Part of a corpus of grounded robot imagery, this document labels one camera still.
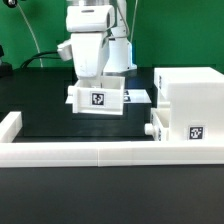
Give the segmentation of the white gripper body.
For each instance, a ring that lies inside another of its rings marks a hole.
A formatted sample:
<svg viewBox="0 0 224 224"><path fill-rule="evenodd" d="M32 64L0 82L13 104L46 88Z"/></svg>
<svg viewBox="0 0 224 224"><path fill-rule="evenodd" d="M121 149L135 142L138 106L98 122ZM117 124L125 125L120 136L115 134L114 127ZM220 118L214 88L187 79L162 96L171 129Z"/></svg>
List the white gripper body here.
<svg viewBox="0 0 224 224"><path fill-rule="evenodd" d="M71 47L77 78L91 87L101 86L101 75L109 59L107 32L74 33Z"/></svg>

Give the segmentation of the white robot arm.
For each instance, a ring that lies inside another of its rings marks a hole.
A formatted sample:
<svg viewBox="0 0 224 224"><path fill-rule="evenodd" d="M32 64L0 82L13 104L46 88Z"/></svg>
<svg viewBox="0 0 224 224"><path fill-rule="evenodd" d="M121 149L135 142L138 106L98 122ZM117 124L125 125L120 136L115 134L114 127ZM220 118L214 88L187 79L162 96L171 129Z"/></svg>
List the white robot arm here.
<svg viewBox="0 0 224 224"><path fill-rule="evenodd" d="M101 87L104 73L135 70L128 40L126 0L73 0L67 8L66 28L76 76Z"/></svg>

